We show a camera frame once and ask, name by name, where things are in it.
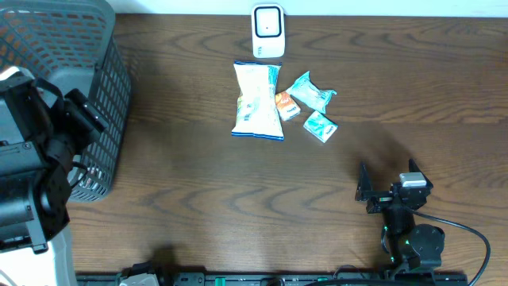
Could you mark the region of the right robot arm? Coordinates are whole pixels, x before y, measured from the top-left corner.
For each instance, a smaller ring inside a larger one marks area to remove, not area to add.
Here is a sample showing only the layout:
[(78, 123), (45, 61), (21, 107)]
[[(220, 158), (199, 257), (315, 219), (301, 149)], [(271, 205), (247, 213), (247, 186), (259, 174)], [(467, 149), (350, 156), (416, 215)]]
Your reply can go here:
[(416, 224), (416, 211), (427, 203), (433, 184), (414, 160), (409, 160), (409, 171), (399, 175), (387, 191), (373, 188), (365, 164), (360, 164), (360, 178), (355, 200), (365, 202), (366, 212), (380, 213), (384, 227), (381, 235), (383, 250), (389, 253), (393, 265), (386, 275), (430, 273), (441, 266), (445, 244), (444, 231), (430, 224)]

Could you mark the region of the teal Kleenex tissue pack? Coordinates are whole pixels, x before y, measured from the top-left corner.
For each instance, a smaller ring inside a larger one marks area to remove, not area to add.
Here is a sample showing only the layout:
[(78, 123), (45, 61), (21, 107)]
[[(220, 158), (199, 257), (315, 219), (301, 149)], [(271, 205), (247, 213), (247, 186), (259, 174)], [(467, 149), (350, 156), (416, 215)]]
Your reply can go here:
[(315, 110), (304, 122), (304, 129), (314, 135), (322, 143), (326, 143), (333, 133), (338, 129), (338, 125), (331, 122), (323, 114)]

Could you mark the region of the orange Kleenex tissue pack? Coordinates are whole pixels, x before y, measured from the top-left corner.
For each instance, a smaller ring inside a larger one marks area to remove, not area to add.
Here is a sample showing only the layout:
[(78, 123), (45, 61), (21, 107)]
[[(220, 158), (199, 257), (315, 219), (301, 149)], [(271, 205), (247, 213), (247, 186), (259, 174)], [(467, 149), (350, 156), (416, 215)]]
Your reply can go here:
[(289, 121), (301, 112), (299, 105), (286, 91), (282, 91), (275, 96), (275, 104), (279, 116), (283, 121)]

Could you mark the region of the white snack bag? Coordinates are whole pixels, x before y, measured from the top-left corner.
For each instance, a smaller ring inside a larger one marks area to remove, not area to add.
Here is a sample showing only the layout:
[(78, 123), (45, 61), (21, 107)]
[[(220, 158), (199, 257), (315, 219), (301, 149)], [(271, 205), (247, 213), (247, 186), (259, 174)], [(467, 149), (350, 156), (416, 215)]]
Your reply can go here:
[(283, 128), (275, 104), (275, 89), (282, 64), (236, 60), (233, 67), (241, 92), (231, 134), (283, 141)]

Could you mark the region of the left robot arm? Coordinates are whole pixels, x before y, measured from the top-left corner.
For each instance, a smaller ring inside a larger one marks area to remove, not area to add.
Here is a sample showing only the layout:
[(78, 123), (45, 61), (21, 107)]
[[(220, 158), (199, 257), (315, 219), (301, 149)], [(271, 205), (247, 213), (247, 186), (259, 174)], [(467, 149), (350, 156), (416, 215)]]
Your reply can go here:
[(89, 170), (75, 161), (108, 127), (79, 90), (28, 69), (1, 74), (1, 283), (75, 285), (66, 204)]

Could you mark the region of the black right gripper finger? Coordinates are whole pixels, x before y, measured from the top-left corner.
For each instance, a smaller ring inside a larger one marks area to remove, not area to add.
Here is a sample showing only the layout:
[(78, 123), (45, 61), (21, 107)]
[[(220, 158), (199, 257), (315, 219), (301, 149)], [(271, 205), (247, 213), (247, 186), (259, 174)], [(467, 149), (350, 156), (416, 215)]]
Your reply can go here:
[(363, 192), (363, 191), (372, 191), (373, 190), (373, 187), (372, 187), (372, 184), (371, 184), (371, 180), (370, 180), (370, 177), (368, 175), (368, 171), (367, 171), (367, 168), (366, 168), (366, 165), (364, 162), (360, 162), (360, 176), (359, 176), (359, 180), (358, 180), (358, 184), (357, 184), (357, 189), (356, 189), (358, 192)]
[(424, 172), (418, 167), (416, 161), (414, 159), (409, 159), (408, 168), (410, 172), (418, 172), (424, 175)]

